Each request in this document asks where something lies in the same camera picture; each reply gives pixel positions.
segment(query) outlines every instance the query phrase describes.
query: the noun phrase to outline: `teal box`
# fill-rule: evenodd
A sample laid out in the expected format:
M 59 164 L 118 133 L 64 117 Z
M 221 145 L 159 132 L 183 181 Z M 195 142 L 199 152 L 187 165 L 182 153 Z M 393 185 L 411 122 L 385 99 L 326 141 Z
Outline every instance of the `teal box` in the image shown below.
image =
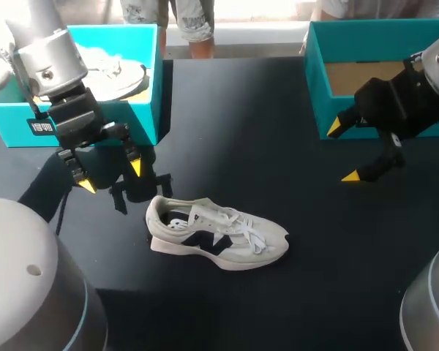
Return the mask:
M 338 20 L 311 22 L 304 65 L 321 139 L 337 114 L 354 104 L 353 96 L 334 96 L 325 64 L 402 61 L 439 39 L 439 19 Z M 439 137 L 439 124 L 421 136 Z M 341 138 L 378 137 L 374 128 L 352 128 Z
M 144 64 L 148 74 L 143 99 L 101 102 L 105 117 L 128 123 L 138 145 L 158 142 L 162 96 L 162 57 L 158 50 L 156 25 L 69 26 L 76 43 L 102 48 L 109 55 L 121 55 Z M 38 104 L 46 111 L 49 103 Z M 0 91 L 0 135 L 8 147 L 58 146 L 54 135 L 34 135 L 28 123 L 34 114 L 25 102 L 15 80 Z

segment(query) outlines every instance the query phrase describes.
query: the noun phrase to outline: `cardboard bottom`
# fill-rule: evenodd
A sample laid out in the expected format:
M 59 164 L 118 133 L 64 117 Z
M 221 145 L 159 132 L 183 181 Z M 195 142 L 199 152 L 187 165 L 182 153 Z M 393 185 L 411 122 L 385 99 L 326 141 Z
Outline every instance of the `cardboard bottom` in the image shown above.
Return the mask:
M 325 68 L 334 96 L 353 96 L 369 79 L 390 80 L 404 69 L 401 61 L 341 62 L 325 64 Z M 421 70 L 421 63 L 415 69 Z

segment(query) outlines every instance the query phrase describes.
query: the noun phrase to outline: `black table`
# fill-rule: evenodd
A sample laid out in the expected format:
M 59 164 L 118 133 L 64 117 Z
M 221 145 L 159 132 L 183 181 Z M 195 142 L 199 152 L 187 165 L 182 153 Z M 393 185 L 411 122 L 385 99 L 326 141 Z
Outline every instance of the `black table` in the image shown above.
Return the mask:
M 108 191 L 120 173 L 83 153 L 106 189 L 73 188 L 60 237 L 99 289 L 112 350 L 404 350 L 399 304 L 439 250 L 439 139 L 406 143 L 408 166 L 377 184 L 343 184 L 381 145 L 318 139 L 302 58 L 165 66 L 170 132 L 145 161 L 171 174 L 175 198 L 210 197 L 280 223 L 290 252 L 245 272 L 151 252 L 144 200 L 161 187 L 138 184 L 124 215 Z M 0 197 L 56 226 L 71 179 L 52 152 L 0 140 Z

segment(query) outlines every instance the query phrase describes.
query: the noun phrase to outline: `cardboard box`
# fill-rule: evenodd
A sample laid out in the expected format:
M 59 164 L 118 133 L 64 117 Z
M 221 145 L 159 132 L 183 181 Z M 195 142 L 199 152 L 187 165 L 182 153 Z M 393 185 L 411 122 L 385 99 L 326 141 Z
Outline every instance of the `cardboard box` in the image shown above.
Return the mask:
M 328 139 L 337 114 L 370 78 L 393 78 L 404 59 L 438 38 L 439 19 L 312 22 L 304 65 L 320 138 Z M 439 136 L 439 124 L 421 136 Z M 352 128 L 340 138 L 371 137 L 377 137 L 373 128 Z
M 140 145 L 158 142 L 162 96 L 162 57 L 156 25 L 69 26 L 73 39 L 87 48 L 102 48 L 109 55 L 139 61 L 148 68 L 146 79 L 135 96 L 101 102 L 110 121 L 128 123 L 130 134 Z M 38 104 L 46 111 L 49 103 Z M 0 135 L 8 147 L 58 146 L 53 132 L 33 131 L 34 114 L 12 80 L 0 91 Z

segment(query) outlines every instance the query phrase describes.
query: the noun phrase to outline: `shorts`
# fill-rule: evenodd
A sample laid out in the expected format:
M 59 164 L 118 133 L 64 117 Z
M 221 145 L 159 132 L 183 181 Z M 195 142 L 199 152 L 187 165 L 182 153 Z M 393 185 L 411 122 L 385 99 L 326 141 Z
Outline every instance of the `shorts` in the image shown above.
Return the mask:
M 213 37 L 214 0 L 121 0 L 125 23 L 157 23 L 167 28 L 169 2 L 182 37 L 202 42 Z

